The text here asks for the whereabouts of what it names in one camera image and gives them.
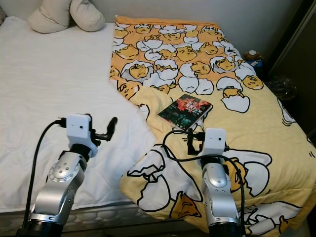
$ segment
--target white bedding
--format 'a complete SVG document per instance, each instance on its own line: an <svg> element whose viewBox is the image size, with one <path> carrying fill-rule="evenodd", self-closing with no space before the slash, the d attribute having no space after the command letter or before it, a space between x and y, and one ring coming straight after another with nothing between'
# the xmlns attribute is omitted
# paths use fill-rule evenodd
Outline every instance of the white bedding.
<svg viewBox="0 0 316 237"><path fill-rule="evenodd" d="M78 27L42 35L9 17L0 26L0 212L25 208L33 154L57 116L90 113L97 132L118 117L111 142L88 162L73 209L127 201L120 177L154 144L138 108L109 83L114 25L87 33ZM47 172L68 149L66 130L53 127L42 142L34 201Z"/></svg>

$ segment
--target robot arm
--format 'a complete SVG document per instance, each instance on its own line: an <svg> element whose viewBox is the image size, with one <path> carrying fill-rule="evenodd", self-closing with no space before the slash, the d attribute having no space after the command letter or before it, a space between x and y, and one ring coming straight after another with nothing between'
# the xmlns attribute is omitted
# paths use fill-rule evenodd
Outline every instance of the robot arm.
<svg viewBox="0 0 316 237"><path fill-rule="evenodd" d="M117 118L108 125L107 134L96 134L90 115L70 115L62 118L69 139L69 151L63 151L49 170L47 182L39 192L26 226L20 237L58 237L74 204L76 192L84 180L90 158L96 156L99 140L110 141Z"/></svg>
<svg viewBox="0 0 316 237"><path fill-rule="evenodd" d="M203 141L200 151L192 145L193 136L188 136L188 154L202 157L202 192L205 197L205 212L210 236L242 237L242 228L231 194L231 181L222 165L223 159L205 157L205 155L222 155L228 149L225 145L226 132L223 129L207 128L205 133L195 136Z"/></svg>

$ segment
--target white pillow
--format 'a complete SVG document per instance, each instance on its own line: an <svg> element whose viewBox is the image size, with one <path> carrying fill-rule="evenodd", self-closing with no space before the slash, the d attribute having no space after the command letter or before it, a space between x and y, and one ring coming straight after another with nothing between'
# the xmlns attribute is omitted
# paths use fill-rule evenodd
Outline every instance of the white pillow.
<svg viewBox="0 0 316 237"><path fill-rule="evenodd" d="M44 0L28 18L29 26L40 33L62 31L69 26L71 0Z"/></svg>
<svg viewBox="0 0 316 237"><path fill-rule="evenodd" d="M102 13L89 0L73 0L70 14L77 25L85 31L98 31L105 23Z"/></svg>
<svg viewBox="0 0 316 237"><path fill-rule="evenodd" d="M68 28L70 14L85 31L98 31L105 23L102 13L88 0L44 0L28 23L37 32L53 33Z"/></svg>

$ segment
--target bed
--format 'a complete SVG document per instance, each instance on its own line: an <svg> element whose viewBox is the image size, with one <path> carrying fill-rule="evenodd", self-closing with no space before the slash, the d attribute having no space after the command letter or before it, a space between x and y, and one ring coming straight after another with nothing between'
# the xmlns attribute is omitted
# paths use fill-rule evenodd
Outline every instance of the bed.
<svg viewBox="0 0 316 237"><path fill-rule="evenodd" d="M118 124L112 141L103 142L89 161L73 206L79 210L65 230L154 221L119 190L120 177L153 145L154 136L138 108L108 82L113 32L109 23L95 33L75 26L42 35L17 17L0 26L0 235L21 226L40 134L58 116L70 113L90 113L100 133L113 116ZM65 129L52 128L41 145L32 202L47 171L67 149ZM109 224L104 224L106 217L112 220Z"/></svg>

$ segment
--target book cover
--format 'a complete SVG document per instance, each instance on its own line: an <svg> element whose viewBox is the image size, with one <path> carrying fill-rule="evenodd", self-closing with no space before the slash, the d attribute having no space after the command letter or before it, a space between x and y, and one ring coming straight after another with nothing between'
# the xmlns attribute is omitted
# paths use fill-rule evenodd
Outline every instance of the book cover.
<svg viewBox="0 0 316 237"><path fill-rule="evenodd" d="M175 127L186 131L212 108L211 103L184 94L158 115Z"/></svg>

